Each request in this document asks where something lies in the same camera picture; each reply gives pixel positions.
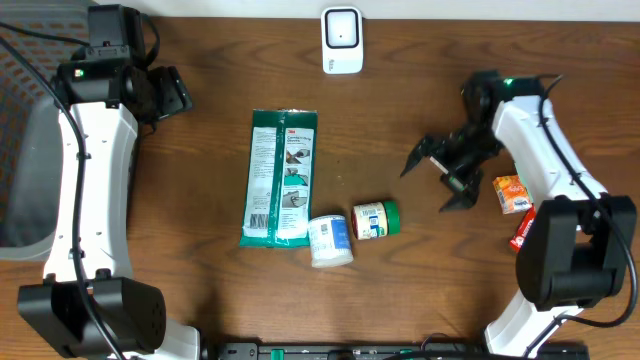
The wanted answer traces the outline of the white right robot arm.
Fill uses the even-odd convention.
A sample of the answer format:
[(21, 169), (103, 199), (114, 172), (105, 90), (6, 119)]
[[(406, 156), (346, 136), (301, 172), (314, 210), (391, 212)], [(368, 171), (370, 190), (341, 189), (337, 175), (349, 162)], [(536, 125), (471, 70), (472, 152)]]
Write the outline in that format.
[(424, 136), (408, 155), (406, 172), (424, 158), (440, 169), (449, 211), (476, 204), (482, 164), (506, 150), (536, 211), (517, 253), (518, 290), (484, 329), (482, 349), (443, 358), (537, 359), (563, 324), (615, 328), (637, 306), (636, 207), (609, 194), (564, 136), (549, 97), (560, 79), (475, 72), (461, 87), (465, 125), (447, 137)]

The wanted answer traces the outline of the orange tissue pack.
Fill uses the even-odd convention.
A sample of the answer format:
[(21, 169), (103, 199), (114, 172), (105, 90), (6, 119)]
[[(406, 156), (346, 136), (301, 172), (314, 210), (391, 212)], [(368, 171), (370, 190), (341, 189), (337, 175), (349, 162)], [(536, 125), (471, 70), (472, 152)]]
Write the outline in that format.
[(503, 214), (529, 210), (533, 203), (518, 175), (496, 177), (493, 182)]

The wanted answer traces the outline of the white lid blue jar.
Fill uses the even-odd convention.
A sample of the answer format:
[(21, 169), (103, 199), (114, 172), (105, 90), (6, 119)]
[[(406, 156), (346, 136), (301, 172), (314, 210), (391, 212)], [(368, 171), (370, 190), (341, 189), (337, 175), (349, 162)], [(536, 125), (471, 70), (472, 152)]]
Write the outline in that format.
[(314, 268), (337, 267), (354, 260), (344, 216), (326, 215), (312, 219), (308, 224), (308, 235)]

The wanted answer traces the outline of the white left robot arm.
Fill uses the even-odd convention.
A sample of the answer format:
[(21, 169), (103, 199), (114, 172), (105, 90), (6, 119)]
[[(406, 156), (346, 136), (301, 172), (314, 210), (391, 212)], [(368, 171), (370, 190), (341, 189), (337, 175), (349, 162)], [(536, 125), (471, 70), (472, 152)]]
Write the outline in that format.
[(68, 359), (206, 358), (201, 332), (171, 320), (162, 292), (134, 278), (126, 234), (140, 128), (192, 105), (178, 70), (70, 62), (52, 91), (62, 138), (58, 217), (42, 281), (19, 289), (20, 316)]

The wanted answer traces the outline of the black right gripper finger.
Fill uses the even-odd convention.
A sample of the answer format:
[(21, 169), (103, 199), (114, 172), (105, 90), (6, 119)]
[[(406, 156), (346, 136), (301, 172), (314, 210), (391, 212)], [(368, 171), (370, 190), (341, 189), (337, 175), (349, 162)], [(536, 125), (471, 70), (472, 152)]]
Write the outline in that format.
[(479, 185), (482, 172), (474, 172), (464, 179), (456, 174), (443, 174), (440, 181), (452, 192), (449, 200), (441, 206), (440, 212), (466, 210), (472, 208), (479, 196)]
[(400, 176), (405, 176), (408, 172), (413, 170), (423, 158), (427, 157), (432, 151), (433, 144), (434, 138), (429, 135), (425, 135), (409, 153), (405, 167), (400, 173)]

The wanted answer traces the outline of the red snack wrapper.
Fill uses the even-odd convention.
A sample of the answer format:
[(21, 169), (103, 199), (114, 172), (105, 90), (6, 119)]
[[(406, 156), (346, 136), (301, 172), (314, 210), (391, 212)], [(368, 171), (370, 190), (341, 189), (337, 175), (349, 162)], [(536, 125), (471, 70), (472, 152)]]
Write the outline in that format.
[(509, 245), (515, 252), (519, 252), (528, 233), (529, 230), (535, 220), (536, 210), (534, 207), (531, 207), (524, 215), (520, 225), (517, 227), (514, 236), (509, 241)]

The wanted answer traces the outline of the large green 3M package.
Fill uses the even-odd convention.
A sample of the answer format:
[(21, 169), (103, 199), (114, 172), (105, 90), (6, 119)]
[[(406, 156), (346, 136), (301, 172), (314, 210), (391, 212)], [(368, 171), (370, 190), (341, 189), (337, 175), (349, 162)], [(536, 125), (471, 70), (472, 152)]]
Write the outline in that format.
[(239, 245), (309, 245), (318, 114), (254, 110)]

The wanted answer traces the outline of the green lid jar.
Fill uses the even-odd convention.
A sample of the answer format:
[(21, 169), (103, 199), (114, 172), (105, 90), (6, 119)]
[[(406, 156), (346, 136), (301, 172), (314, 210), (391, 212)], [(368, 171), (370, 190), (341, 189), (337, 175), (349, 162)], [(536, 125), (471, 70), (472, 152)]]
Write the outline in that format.
[(399, 209), (395, 201), (374, 202), (352, 208), (351, 221), (357, 240), (369, 240), (401, 231)]

